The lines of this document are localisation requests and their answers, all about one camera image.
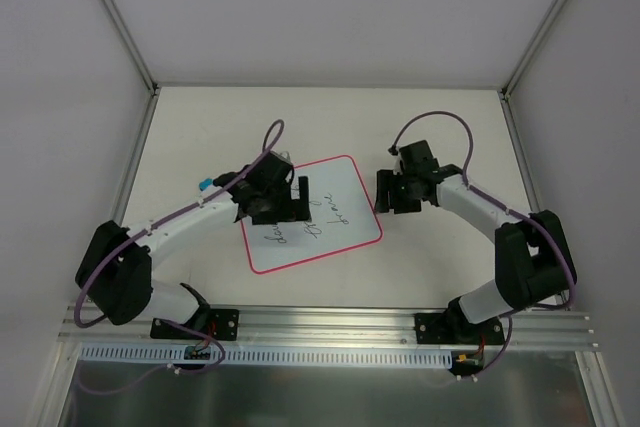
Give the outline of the pink framed whiteboard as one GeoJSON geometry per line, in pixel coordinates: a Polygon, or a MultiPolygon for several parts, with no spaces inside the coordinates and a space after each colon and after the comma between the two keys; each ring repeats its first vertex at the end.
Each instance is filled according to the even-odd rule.
{"type": "Polygon", "coordinates": [[[241,224],[251,271],[273,273],[372,245],[383,229],[353,157],[340,155],[295,167],[292,194],[302,198],[300,179],[309,181],[307,221],[258,226],[241,224]]]}

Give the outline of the blue bone-shaped eraser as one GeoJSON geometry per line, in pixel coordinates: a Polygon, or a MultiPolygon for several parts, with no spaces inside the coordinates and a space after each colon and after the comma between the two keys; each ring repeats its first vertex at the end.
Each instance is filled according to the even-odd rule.
{"type": "Polygon", "coordinates": [[[206,178],[199,183],[198,188],[201,192],[203,192],[207,188],[209,188],[212,184],[213,184],[213,180],[211,178],[206,178]]]}

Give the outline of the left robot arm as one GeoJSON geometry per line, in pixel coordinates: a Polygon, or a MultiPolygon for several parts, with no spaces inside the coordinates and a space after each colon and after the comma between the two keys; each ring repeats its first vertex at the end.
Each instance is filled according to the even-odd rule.
{"type": "Polygon", "coordinates": [[[310,220],[308,178],[297,176],[286,158],[265,151],[242,171],[214,178],[195,201],[158,220],[135,227],[101,224],[75,275],[77,301],[90,299],[100,318],[115,326],[149,317],[157,339],[214,341],[220,319],[211,304],[187,283],[155,279],[154,270],[205,235],[245,218],[268,226],[310,220]]]}

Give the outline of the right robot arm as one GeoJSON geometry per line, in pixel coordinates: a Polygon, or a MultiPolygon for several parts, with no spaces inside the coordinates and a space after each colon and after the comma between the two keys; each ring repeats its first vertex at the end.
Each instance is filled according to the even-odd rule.
{"type": "Polygon", "coordinates": [[[425,140],[389,152],[396,164],[376,174],[376,212],[418,213],[428,203],[457,215],[494,246],[492,279],[451,300],[433,319],[417,319],[418,343],[476,343],[500,317],[574,291],[577,273],[555,213],[507,208],[472,185],[462,168],[440,165],[425,140]]]}

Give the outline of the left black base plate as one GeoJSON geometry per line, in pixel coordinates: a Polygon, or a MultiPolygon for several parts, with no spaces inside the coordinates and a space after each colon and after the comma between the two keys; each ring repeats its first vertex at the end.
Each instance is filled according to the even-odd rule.
{"type": "Polygon", "coordinates": [[[239,327],[240,311],[229,308],[201,307],[181,329],[165,320],[154,318],[150,337],[159,340],[203,340],[209,335],[217,341],[235,341],[239,327]]]}

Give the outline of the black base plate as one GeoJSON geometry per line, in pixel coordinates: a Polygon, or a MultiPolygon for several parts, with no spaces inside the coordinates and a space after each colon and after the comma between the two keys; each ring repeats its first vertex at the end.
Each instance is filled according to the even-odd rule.
{"type": "Polygon", "coordinates": [[[240,311],[229,308],[201,307],[181,329],[165,320],[154,318],[150,337],[159,340],[203,340],[209,335],[217,341],[235,341],[239,327],[240,311]]]}
{"type": "Polygon", "coordinates": [[[416,313],[413,316],[416,342],[420,345],[480,345],[502,346],[505,333],[496,317],[479,324],[464,318],[451,320],[444,312],[416,313]]]}

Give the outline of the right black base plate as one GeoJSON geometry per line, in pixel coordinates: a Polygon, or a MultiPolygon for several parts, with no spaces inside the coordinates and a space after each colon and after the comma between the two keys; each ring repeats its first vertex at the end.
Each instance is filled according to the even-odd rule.
{"type": "Polygon", "coordinates": [[[416,342],[420,345],[480,345],[502,346],[505,333],[496,317],[479,324],[464,318],[451,320],[444,312],[416,313],[413,316],[416,342]]]}

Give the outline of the aluminium mounting rail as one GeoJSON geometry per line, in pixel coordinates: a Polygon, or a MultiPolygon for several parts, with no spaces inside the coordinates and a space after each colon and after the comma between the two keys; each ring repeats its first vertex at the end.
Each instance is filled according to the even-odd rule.
{"type": "MultiPolygon", "coordinates": [[[[238,341],[295,347],[392,348],[416,344],[411,309],[240,306],[238,341]]],[[[598,351],[582,312],[533,310],[513,317],[510,346],[521,351],[598,351]]]]}

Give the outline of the left aluminium frame post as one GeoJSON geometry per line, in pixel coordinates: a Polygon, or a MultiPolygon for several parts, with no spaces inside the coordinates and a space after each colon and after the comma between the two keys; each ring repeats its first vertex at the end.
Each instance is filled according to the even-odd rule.
{"type": "Polygon", "coordinates": [[[154,79],[151,70],[144,60],[116,1],[99,0],[99,3],[122,47],[124,48],[130,63],[133,65],[139,79],[141,80],[145,91],[144,107],[142,108],[139,118],[135,124],[136,129],[132,135],[132,146],[127,157],[123,175],[110,213],[110,217],[113,220],[122,221],[125,217],[131,198],[135,178],[139,169],[149,129],[155,114],[161,88],[154,79]]]}

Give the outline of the aluminium frame post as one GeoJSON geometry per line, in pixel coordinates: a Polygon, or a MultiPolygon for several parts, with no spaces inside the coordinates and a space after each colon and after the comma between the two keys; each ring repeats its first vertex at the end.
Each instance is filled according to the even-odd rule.
{"type": "Polygon", "coordinates": [[[523,181],[528,205],[535,210],[540,208],[539,196],[525,152],[522,136],[517,122],[517,112],[514,107],[514,94],[521,84],[531,65],[536,60],[541,49],[547,42],[558,19],[563,14],[570,0],[552,0],[541,21],[537,25],[532,37],[528,41],[524,52],[510,74],[507,82],[498,91],[503,116],[507,125],[510,140],[516,156],[519,173],[523,181]]]}
{"type": "Polygon", "coordinates": [[[149,129],[155,114],[161,88],[154,79],[151,70],[144,60],[116,1],[99,0],[99,3],[122,47],[124,48],[130,63],[133,65],[139,79],[141,80],[145,91],[144,107],[142,108],[139,118],[135,124],[136,129],[132,135],[132,146],[127,157],[123,175],[110,213],[110,217],[113,220],[122,221],[125,217],[131,198],[135,178],[139,169],[149,129]]]}

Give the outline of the right aluminium frame post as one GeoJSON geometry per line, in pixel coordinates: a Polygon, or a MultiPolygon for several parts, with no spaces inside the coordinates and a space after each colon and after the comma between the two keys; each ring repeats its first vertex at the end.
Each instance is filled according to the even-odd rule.
{"type": "Polygon", "coordinates": [[[510,74],[507,82],[498,91],[503,116],[507,125],[510,140],[516,156],[519,173],[523,181],[528,205],[535,210],[540,208],[539,196],[525,152],[522,136],[517,122],[517,112],[514,107],[514,94],[521,84],[531,65],[536,60],[541,49],[547,42],[558,19],[563,14],[570,0],[552,0],[541,21],[537,25],[532,37],[528,41],[524,52],[510,74]]]}

